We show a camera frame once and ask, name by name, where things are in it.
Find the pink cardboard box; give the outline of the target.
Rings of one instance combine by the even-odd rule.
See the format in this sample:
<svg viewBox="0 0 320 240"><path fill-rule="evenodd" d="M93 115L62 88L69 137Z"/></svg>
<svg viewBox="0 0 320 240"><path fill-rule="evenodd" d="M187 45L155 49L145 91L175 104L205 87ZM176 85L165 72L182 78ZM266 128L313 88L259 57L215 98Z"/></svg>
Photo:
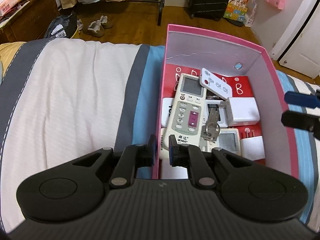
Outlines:
<svg viewBox="0 0 320 240"><path fill-rule="evenodd" d="M217 31L169 24L158 101L156 134L160 134L166 64L206 68L223 76L247 76L256 99L264 140L266 165L298 178L295 133L281 123L288 110L276 69L266 49Z"/></svg>

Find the white power adapter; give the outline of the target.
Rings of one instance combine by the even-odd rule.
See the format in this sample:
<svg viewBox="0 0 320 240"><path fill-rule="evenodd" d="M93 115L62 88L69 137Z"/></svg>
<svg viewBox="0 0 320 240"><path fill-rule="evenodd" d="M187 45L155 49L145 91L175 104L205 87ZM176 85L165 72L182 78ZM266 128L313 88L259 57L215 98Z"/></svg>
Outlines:
<svg viewBox="0 0 320 240"><path fill-rule="evenodd" d="M226 110L229 127L255 125L260 121L258 106L253 97L230 97L220 106Z"/></svg>
<svg viewBox="0 0 320 240"><path fill-rule="evenodd" d="M251 161L265 159L263 137L254 136L240 140L241 156Z"/></svg>

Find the white door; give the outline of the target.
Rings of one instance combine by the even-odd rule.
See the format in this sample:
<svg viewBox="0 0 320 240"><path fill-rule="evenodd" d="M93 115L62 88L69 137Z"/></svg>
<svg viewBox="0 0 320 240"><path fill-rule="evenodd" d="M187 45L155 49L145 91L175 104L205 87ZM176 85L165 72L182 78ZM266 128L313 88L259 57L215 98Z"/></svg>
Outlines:
<svg viewBox="0 0 320 240"><path fill-rule="evenodd" d="M283 67L319 76L319 0L302 0L271 56Z"/></svg>

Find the beige remote with LCD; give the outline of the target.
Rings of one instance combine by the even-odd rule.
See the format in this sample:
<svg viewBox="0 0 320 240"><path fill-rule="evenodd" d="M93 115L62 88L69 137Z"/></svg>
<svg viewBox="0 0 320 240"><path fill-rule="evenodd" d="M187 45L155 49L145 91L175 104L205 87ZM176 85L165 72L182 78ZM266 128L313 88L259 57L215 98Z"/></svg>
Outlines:
<svg viewBox="0 0 320 240"><path fill-rule="evenodd" d="M239 130L236 128L222 128L215 142L200 139L199 148L203 152L211 152L212 149L220 147L229 152L241 155Z"/></svg>

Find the silver key bunch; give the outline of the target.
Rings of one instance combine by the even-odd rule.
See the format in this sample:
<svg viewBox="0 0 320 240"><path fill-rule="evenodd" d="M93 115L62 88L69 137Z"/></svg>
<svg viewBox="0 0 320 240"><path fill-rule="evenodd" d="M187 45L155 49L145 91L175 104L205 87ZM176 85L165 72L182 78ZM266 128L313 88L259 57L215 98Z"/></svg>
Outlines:
<svg viewBox="0 0 320 240"><path fill-rule="evenodd" d="M217 123L219 117L219 111L217 109L211 108L207 122L202 126L201 137L204 140L211 142L216 142L217 137L220 134L220 126Z"/></svg>

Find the small white flat remote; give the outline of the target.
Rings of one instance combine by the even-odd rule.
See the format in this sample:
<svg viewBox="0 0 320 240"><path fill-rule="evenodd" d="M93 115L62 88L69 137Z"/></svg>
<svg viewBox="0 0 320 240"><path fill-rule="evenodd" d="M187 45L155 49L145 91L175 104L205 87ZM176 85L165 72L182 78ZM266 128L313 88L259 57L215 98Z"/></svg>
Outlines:
<svg viewBox="0 0 320 240"><path fill-rule="evenodd" d="M223 100L227 100L233 96L231 86L206 68L201 69L200 85Z"/></svg>

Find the white flat box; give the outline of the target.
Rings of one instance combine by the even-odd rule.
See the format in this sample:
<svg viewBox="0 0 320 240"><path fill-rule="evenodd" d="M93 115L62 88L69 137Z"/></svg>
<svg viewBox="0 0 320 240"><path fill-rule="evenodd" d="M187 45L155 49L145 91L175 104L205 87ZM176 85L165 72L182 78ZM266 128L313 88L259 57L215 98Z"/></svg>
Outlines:
<svg viewBox="0 0 320 240"><path fill-rule="evenodd" d="M173 167L170 165L169 151L164 147L164 131L161 129L161 146L159 152L160 178L161 179L188 179L187 169L184 167Z"/></svg>

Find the cream remote with purple button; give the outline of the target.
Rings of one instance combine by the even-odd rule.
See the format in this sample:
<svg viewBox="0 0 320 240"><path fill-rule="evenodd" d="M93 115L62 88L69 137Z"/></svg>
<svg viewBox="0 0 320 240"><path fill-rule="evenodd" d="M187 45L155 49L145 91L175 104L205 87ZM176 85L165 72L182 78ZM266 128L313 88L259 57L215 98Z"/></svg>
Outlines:
<svg viewBox="0 0 320 240"><path fill-rule="evenodd" d="M164 147L169 148L169 136L174 135L178 144L197 146L200 141L207 90L200 85L200 78L182 73L172 104Z"/></svg>

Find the white air conditioner remote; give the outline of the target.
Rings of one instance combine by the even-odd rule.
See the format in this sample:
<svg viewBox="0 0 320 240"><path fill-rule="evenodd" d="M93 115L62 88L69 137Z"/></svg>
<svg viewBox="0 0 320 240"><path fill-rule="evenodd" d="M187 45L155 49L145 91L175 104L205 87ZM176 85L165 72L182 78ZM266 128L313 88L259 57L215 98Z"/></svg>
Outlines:
<svg viewBox="0 0 320 240"><path fill-rule="evenodd" d="M162 114L161 114L162 128L167 127L169 116L170 116L170 113L172 110L173 100L174 100L174 98L164 98L162 100ZM222 100L206 100L206 107L205 107L204 116L203 116L203 124L205 124L207 122L210 110L215 109L215 110L219 111L217 124L221 128L228 127L226 110L221 107L221 102L222 102Z"/></svg>

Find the colourful gift bag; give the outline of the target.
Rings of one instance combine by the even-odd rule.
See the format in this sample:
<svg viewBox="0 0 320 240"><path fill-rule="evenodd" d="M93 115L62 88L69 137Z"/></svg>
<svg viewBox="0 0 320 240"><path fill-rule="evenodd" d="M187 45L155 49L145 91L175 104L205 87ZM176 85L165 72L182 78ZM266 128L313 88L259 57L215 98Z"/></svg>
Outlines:
<svg viewBox="0 0 320 240"><path fill-rule="evenodd" d="M248 11L247 4L248 0L229 0L223 17L242 23Z"/></svg>

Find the pair of brown shoes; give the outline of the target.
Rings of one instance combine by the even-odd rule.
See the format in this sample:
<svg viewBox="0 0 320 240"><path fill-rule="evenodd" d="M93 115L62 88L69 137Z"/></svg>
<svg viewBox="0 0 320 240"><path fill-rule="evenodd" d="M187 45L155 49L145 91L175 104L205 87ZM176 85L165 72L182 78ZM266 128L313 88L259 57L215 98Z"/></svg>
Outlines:
<svg viewBox="0 0 320 240"><path fill-rule="evenodd" d="M82 30L87 35L103 37L105 35L105 30L111 29L112 27L113 23L110 21L110 19L107 16L102 15L98 20L91 22Z"/></svg>

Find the dark plastic parcel bag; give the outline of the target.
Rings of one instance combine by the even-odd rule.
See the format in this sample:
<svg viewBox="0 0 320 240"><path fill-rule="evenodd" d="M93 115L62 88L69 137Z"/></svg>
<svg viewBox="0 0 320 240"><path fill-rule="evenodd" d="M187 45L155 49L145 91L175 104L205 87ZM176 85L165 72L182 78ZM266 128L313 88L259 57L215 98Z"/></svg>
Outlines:
<svg viewBox="0 0 320 240"><path fill-rule="evenodd" d="M76 14L60 15L50 23L44 38L71 38L78 29Z"/></svg>

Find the wooden dresser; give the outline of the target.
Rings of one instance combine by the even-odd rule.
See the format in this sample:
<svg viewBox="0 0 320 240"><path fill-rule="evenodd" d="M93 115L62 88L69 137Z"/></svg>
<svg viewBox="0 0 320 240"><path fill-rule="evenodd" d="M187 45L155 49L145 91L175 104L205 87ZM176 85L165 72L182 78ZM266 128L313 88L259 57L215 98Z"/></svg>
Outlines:
<svg viewBox="0 0 320 240"><path fill-rule="evenodd" d="M1 27L1 43L42 39L57 16L56 0L30 0Z"/></svg>

